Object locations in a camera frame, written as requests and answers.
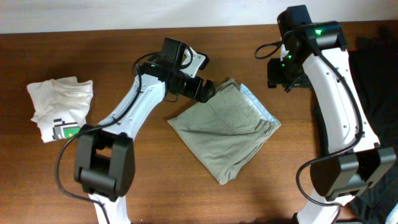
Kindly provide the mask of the khaki green cargo shorts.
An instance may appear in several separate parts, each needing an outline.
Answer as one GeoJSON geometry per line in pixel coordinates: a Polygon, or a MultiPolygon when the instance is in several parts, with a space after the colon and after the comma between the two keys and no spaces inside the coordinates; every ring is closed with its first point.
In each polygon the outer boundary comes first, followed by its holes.
{"type": "Polygon", "coordinates": [[[281,126],[248,87],[232,78],[206,103],[168,123],[221,185],[235,179],[281,126]]]}

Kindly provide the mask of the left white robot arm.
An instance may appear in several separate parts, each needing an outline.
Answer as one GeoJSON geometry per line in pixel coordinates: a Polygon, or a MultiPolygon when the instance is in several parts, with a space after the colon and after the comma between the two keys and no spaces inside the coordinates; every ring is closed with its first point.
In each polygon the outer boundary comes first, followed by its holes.
{"type": "Polygon", "coordinates": [[[196,75],[208,61],[204,55],[183,63],[153,56],[142,65],[134,65],[134,83],[116,109],[97,126],[86,124],[71,138],[78,141],[74,179],[88,196],[67,191],[57,179],[60,191],[93,203],[99,223],[130,223],[126,194],[135,174],[134,139],[167,93],[201,103],[214,95],[213,82],[196,75]]]}

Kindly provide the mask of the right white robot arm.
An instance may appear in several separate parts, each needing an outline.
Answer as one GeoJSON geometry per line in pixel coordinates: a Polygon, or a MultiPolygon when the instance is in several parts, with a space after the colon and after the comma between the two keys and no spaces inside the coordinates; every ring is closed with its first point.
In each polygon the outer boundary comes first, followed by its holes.
{"type": "Polygon", "coordinates": [[[349,67],[345,37],[337,22],[278,22],[277,75],[287,90],[307,77],[326,129],[326,155],[306,162],[313,192],[294,215],[296,223],[334,223],[342,208],[373,188],[396,154],[383,147],[361,107],[349,67]]]}

